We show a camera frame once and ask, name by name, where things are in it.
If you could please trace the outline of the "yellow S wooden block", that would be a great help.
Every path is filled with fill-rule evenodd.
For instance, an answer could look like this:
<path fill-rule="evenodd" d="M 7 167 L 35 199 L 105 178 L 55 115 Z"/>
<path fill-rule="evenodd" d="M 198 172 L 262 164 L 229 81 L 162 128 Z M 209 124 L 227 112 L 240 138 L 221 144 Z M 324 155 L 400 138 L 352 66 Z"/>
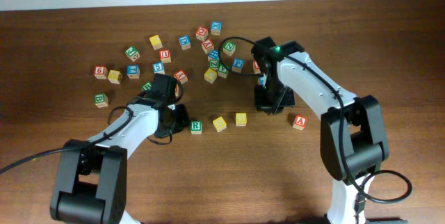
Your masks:
<path fill-rule="evenodd" d="M 217 132 L 221 132 L 222 130 L 227 128 L 227 123 L 223 119 L 222 116 L 213 120 L 213 126 Z"/>

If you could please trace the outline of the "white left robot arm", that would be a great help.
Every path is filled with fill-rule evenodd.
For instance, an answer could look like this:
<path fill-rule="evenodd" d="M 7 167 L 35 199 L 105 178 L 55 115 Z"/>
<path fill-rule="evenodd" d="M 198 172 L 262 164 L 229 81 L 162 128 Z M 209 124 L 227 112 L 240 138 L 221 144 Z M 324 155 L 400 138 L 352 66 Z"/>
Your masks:
<path fill-rule="evenodd" d="M 166 74 L 120 107 L 122 115 L 86 141 L 64 144 L 49 213 L 63 223 L 136 223 L 126 210 L 127 161 L 145 140 L 171 143 L 183 127 L 178 102 L 184 89 Z"/>

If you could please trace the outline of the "green R wooden block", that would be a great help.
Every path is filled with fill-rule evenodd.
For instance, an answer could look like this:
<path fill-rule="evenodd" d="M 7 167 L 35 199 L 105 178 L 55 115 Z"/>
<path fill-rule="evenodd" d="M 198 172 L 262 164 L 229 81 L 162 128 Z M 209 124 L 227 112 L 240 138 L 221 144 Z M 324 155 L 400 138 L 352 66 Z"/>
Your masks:
<path fill-rule="evenodd" d="M 191 121 L 191 133 L 201 134 L 202 133 L 202 122 L 201 121 Z"/>

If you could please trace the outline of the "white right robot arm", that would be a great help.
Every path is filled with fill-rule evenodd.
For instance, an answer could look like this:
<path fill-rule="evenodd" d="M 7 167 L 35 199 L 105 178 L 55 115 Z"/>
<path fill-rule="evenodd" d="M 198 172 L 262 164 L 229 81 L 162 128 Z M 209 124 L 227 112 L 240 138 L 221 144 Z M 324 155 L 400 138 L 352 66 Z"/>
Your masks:
<path fill-rule="evenodd" d="M 251 49 L 261 84 L 254 104 L 268 115 L 294 106 L 298 95 L 321 121 L 321 158 L 333 189 L 326 223 L 367 223 L 364 208 L 380 199 L 368 194 L 373 178 L 389 156 L 378 100 L 358 97 L 334 82 L 295 41 L 276 45 L 267 37 Z"/>

